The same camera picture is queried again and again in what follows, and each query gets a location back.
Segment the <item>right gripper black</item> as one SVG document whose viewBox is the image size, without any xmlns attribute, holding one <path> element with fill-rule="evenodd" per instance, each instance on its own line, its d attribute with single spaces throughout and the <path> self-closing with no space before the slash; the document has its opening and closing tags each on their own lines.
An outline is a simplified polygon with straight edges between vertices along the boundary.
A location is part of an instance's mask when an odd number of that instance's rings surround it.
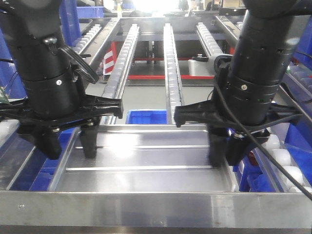
<svg viewBox="0 0 312 234">
<path fill-rule="evenodd" d="M 209 162 L 213 167 L 220 167 L 226 158 L 230 166 L 237 165 L 251 150 L 252 141 L 241 133 L 231 134 L 229 137 L 228 128 L 242 131 L 234 120 L 225 117 L 218 109 L 221 105 L 215 105 L 211 100 L 202 101 L 175 108 L 175 124 L 181 127 L 187 122 L 204 123 L 208 125 L 208 136 L 210 149 L 208 153 Z M 296 124 L 302 113 L 295 107 L 270 103 L 265 119 L 259 124 L 244 124 L 244 127 L 251 133 L 259 132 L 268 127 L 280 123 Z"/>
</svg>

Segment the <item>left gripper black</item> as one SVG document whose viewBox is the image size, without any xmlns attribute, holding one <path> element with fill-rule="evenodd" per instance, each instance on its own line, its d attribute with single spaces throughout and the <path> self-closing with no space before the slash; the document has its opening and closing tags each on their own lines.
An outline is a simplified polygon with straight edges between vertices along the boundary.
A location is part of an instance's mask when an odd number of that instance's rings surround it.
<svg viewBox="0 0 312 234">
<path fill-rule="evenodd" d="M 86 95 L 77 110 L 62 117 L 43 118 L 35 114 L 27 98 L 0 105 L 0 116 L 17 119 L 20 126 L 17 133 L 21 138 L 32 143 L 49 159 L 59 159 L 61 145 L 54 129 L 64 131 L 80 127 L 80 141 L 86 158 L 97 155 L 98 126 L 85 126 L 88 121 L 100 116 L 123 117 L 121 99 Z"/>
</svg>

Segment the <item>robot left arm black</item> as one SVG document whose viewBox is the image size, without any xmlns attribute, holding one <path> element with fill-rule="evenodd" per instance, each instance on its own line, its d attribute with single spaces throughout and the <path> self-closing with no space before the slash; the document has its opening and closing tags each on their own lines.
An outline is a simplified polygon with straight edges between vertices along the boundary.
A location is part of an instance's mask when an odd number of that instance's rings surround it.
<svg viewBox="0 0 312 234">
<path fill-rule="evenodd" d="M 49 159 L 58 159 L 58 133 L 79 127 L 86 158 L 97 154 L 101 116 L 122 117 L 120 99 L 87 95 L 83 81 L 96 72 L 65 44 L 59 0 L 3 0 L 0 28 L 27 97 L 0 106 L 0 115 L 19 121 L 17 133 Z"/>
</svg>

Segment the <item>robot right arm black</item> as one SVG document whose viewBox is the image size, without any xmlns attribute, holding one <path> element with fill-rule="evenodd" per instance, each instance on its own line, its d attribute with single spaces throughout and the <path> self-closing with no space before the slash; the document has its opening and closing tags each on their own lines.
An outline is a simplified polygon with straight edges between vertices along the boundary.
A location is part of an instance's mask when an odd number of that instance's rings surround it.
<svg viewBox="0 0 312 234">
<path fill-rule="evenodd" d="M 246 0 L 247 9 L 231 60 L 217 66 L 212 98 L 177 106 L 177 127 L 206 123 L 210 140 L 208 159 L 219 167 L 235 166 L 255 145 L 243 131 L 260 142 L 267 128 L 296 122 L 300 112 L 273 103 L 287 67 L 312 13 L 309 0 Z"/>
</svg>

